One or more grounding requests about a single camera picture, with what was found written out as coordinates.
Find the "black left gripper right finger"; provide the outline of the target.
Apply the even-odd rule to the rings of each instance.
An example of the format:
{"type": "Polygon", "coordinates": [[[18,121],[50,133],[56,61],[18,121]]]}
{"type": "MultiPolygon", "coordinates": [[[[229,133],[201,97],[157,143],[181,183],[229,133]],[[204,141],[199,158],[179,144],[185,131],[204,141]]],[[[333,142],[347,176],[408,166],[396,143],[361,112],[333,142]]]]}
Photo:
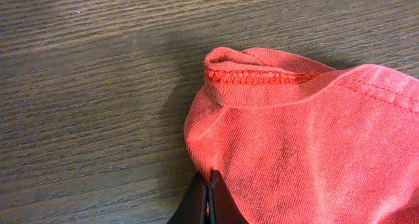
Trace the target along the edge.
{"type": "Polygon", "coordinates": [[[218,170],[211,171],[208,183],[208,223],[248,224],[218,170]]]}

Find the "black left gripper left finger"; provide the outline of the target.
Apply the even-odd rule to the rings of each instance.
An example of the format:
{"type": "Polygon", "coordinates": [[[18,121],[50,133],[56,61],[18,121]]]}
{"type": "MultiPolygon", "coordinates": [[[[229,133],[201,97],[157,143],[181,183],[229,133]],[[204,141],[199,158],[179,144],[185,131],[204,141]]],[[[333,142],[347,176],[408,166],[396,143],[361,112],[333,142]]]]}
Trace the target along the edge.
{"type": "Polygon", "coordinates": [[[208,188],[200,172],[193,176],[179,206],[167,224],[205,224],[208,188]]]}

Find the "red orange printed t-shirt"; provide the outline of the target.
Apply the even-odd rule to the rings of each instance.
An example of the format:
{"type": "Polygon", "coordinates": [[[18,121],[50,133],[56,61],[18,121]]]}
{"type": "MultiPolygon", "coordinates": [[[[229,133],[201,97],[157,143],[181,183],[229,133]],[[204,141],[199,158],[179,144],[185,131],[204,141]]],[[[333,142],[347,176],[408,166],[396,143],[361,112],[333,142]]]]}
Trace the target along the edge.
{"type": "Polygon", "coordinates": [[[216,48],[185,123],[250,223],[417,223],[418,80],[279,50],[216,48]]]}

